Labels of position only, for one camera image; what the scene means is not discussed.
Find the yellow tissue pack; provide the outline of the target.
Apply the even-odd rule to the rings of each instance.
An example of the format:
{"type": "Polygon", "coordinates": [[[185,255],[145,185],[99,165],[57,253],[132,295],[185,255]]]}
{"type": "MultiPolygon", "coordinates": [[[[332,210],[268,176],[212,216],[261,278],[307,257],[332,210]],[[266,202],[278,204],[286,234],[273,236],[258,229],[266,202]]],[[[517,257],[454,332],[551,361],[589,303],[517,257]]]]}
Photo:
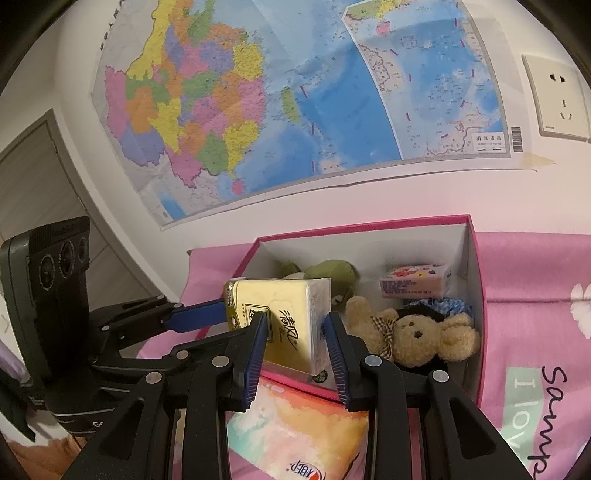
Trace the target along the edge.
{"type": "Polygon", "coordinates": [[[328,364],[322,322],[331,313],[331,280],[232,279],[224,285],[228,327],[243,328],[265,313],[264,360],[311,376],[328,364]]]}

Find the beige teddy bear plush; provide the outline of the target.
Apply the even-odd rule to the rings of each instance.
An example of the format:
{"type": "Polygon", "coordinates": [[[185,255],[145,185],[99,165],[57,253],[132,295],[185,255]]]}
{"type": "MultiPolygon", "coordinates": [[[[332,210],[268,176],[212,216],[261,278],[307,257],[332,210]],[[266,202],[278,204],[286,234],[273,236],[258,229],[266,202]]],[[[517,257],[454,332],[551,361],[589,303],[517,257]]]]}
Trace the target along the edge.
{"type": "Polygon", "coordinates": [[[346,330],[361,338],[370,353],[407,368],[418,368],[438,357],[463,362],[481,345],[480,333],[466,313],[442,321],[420,314],[403,314],[393,308],[377,312],[362,296],[346,302],[346,330]]]}

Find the blue checked scrunchie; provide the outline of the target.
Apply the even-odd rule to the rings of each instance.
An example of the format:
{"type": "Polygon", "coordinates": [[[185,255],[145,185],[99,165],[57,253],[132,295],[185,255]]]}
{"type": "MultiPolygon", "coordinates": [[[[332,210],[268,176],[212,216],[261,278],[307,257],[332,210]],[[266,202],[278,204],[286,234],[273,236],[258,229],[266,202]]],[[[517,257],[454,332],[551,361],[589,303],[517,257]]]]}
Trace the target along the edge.
{"type": "Polygon", "coordinates": [[[408,299],[404,300],[404,306],[407,308],[425,307],[433,312],[437,312],[444,318],[462,313],[469,316],[473,315],[472,307],[459,298],[442,297],[415,300],[408,299]]]}

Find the black fabric hat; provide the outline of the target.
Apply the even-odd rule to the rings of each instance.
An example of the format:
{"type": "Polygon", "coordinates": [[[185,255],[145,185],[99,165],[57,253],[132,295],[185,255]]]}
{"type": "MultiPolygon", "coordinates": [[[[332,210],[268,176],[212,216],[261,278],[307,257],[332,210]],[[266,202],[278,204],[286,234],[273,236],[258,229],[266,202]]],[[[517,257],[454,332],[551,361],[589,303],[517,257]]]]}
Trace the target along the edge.
{"type": "Polygon", "coordinates": [[[442,322],[445,320],[444,314],[437,312],[430,306],[424,304],[408,305],[403,308],[399,308],[397,310],[397,313],[400,318],[410,315],[419,315],[431,318],[436,322],[442,322]]]}

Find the green frog plush toy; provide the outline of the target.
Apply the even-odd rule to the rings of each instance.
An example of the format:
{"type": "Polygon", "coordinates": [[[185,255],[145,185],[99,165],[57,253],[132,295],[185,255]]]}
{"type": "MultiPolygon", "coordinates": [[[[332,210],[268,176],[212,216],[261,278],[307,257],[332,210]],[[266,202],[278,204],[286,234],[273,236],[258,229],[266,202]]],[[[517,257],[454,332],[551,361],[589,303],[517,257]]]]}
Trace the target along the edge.
{"type": "Polygon", "coordinates": [[[329,279],[331,280],[332,309],[342,310],[353,296],[353,287],[359,279],[356,268],[344,260],[325,260],[301,270],[294,262],[280,266],[280,278],[284,279],[329,279]]]}

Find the pink floral tissue pack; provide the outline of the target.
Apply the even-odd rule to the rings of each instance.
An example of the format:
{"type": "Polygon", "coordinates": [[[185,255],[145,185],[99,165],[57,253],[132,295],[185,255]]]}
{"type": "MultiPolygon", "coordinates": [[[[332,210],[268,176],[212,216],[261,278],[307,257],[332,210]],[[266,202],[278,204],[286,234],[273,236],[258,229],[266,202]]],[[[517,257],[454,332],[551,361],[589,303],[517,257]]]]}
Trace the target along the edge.
{"type": "Polygon", "coordinates": [[[380,287],[385,298],[440,298],[449,290],[450,279],[448,264],[400,266],[380,278],[380,287]]]}

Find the pink printed table cloth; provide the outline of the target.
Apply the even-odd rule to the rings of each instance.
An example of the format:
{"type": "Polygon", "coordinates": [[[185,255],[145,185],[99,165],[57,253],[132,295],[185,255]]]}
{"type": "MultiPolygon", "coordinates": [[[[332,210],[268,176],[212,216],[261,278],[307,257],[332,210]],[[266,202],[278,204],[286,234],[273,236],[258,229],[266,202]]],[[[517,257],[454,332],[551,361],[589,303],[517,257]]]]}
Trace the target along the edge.
{"type": "Polygon", "coordinates": [[[590,239],[474,233],[465,221],[394,222],[277,235],[186,253],[181,299],[221,295],[235,276],[271,277],[283,262],[352,263],[360,294],[380,293],[398,265],[448,263],[483,330],[469,382],[478,403],[536,479],[563,479],[590,439],[590,239]]]}

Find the pastel tissue box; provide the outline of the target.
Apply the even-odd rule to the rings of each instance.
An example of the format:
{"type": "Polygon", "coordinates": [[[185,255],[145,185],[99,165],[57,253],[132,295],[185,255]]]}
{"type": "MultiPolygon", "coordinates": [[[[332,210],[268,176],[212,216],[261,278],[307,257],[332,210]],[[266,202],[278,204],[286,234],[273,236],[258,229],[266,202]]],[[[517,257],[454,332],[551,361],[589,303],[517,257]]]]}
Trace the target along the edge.
{"type": "Polygon", "coordinates": [[[228,419],[233,479],[361,479],[369,414],[259,380],[245,413],[228,419]]]}

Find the pink open storage box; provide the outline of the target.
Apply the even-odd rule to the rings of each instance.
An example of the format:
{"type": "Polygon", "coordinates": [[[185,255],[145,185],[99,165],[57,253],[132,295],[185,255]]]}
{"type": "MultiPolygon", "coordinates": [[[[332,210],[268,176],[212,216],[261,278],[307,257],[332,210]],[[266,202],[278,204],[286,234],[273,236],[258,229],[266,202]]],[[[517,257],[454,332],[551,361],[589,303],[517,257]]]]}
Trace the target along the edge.
{"type": "Polygon", "coordinates": [[[381,294],[380,278],[397,266],[446,264],[451,267],[449,295],[472,308],[481,349],[475,357],[450,368],[476,404],[482,401],[486,350],[486,294],[478,242],[470,215],[422,217],[266,236],[242,256],[236,277],[277,278],[280,266],[293,262],[302,269],[324,260],[345,260],[359,273],[353,292],[377,310],[400,302],[381,294]]]}

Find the grey door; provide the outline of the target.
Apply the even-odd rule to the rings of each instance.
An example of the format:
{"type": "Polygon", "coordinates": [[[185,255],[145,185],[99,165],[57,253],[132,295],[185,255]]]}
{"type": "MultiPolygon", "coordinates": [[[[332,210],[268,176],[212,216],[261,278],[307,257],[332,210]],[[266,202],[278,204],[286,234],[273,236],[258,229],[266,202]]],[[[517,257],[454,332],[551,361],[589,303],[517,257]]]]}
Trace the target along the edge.
{"type": "Polygon", "coordinates": [[[90,218],[89,307],[158,296],[91,199],[49,110],[1,151],[1,239],[82,215],[90,218]]]}

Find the colourful wall map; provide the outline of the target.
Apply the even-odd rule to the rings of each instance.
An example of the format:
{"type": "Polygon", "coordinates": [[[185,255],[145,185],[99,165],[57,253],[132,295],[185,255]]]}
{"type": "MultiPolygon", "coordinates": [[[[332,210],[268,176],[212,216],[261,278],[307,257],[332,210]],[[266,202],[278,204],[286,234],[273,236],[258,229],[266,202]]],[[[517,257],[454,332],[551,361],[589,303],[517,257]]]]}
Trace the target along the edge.
{"type": "Polygon", "coordinates": [[[123,1],[91,99],[161,226],[360,179],[514,168],[524,92],[485,1],[123,1]]]}

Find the white wall socket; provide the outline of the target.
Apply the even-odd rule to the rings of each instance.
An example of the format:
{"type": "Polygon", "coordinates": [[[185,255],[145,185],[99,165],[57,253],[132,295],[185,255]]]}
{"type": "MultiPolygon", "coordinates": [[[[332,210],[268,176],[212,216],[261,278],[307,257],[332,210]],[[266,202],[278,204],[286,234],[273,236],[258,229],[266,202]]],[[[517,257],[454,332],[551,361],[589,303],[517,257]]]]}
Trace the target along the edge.
{"type": "Polygon", "coordinates": [[[560,61],[523,54],[542,136],[588,141],[590,127],[577,71],[560,61]]]}

